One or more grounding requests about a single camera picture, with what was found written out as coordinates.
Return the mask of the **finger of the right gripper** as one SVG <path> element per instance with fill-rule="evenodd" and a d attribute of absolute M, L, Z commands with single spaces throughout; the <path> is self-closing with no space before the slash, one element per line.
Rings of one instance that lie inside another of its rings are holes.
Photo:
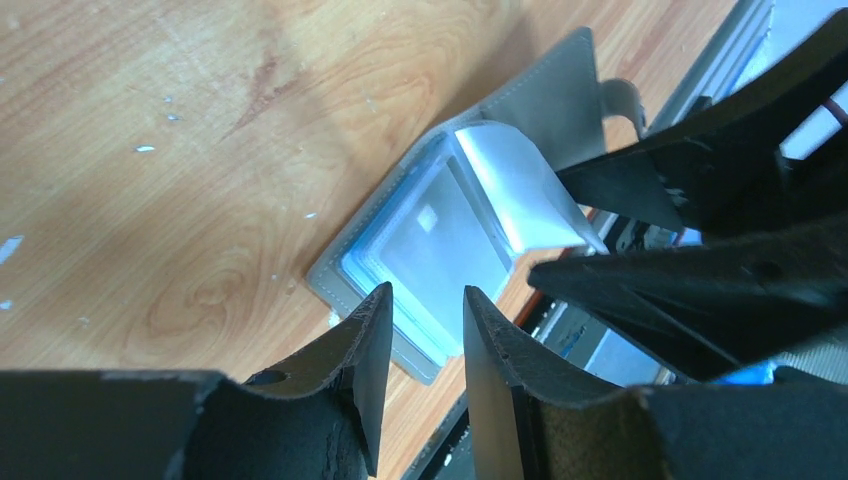
<path fill-rule="evenodd" d="M 847 12 L 724 100 L 626 148 L 558 171 L 580 204 L 669 230 L 737 236 L 787 216 L 781 143 L 847 80 Z"/>
<path fill-rule="evenodd" d="M 711 245 L 569 257 L 529 284 L 705 382 L 847 326 L 847 219 Z"/>

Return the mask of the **grey card holder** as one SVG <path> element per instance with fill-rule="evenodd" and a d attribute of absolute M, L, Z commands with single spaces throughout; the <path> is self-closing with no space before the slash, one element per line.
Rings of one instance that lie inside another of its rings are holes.
<path fill-rule="evenodd" d="M 422 135 L 309 269 L 339 315 L 394 289 L 392 359 L 422 384 L 463 352 L 461 297 L 496 299 L 533 250 L 605 248 L 558 172 L 605 150 L 603 121 L 644 128 L 638 91 L 600 81 L 592 31 L 574 30 L 501 88 Z"/>

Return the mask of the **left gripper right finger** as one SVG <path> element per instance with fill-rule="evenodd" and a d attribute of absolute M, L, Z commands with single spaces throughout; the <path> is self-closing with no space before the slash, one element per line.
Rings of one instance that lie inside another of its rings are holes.
<path fill-rule="evenodd" d="M 469 422 L 481 479 L 843 479 L 847 389 L 622 388 L 558 356 L 464 291 Z"/>

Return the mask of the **grey credit card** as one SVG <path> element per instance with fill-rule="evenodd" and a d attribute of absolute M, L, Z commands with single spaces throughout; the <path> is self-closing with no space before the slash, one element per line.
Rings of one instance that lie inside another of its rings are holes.
<path fill-rule="evenodd" d="M 467 170 L 451 158 L 433 166 L 398 206 L 379 259 L 424 310 L 426 326 L 441 327 L 456 343 L 463 336 L 467 285 L 498 296 L 512 260 L 480 218 L 481 204 Z"/>

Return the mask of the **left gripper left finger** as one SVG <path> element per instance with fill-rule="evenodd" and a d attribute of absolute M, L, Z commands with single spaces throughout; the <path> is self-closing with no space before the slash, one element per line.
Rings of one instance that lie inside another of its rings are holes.
<path fill-rule="evenodd" d="M 5 479 L 365 479 L 393 289 L 245 382 L 216 370 L 5 370 Z"/>

